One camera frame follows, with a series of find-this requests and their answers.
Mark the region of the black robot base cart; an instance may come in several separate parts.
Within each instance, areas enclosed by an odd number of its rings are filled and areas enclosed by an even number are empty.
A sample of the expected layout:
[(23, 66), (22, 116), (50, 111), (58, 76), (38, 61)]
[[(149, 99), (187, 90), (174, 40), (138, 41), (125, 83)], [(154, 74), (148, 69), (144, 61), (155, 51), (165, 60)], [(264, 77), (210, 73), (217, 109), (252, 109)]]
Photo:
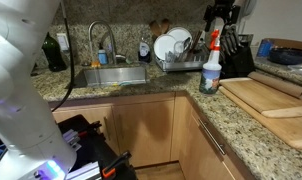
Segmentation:
[[(66, 180), (105, 180), (102, 170), (114, 161), (117, 155), (106, 143), (99, 121), (89, 123), (83, 115), (75, 115), (58, 124), (67, 139), (75, 140), (77, 160)], [(122, 165), (112, 180), (138, 180), (133, 166)]]

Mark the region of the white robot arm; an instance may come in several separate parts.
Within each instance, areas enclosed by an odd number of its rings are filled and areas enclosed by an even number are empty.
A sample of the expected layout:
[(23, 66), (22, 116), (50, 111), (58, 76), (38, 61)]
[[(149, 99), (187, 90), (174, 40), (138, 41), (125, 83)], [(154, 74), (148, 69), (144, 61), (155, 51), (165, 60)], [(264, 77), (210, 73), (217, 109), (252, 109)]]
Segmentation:
[(0, 0), (0, 180), (65, 180), (77, 153), (32, 84), (61, 0)]

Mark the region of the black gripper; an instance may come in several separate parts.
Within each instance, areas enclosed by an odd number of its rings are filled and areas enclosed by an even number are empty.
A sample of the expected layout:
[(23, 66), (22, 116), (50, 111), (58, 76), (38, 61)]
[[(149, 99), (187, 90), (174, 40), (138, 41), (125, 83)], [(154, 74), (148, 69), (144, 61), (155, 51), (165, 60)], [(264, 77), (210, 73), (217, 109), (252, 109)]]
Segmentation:
[(205, 32), (209, 32), (212, 20), (220, 17), (223, 20), (230, 20), (229, 26), (235, 27), (238, 21), (241, 7), (235, 5), (235, 0), (214, 0), (213, 5), (208, 5), (204, 15), (206, 21)]

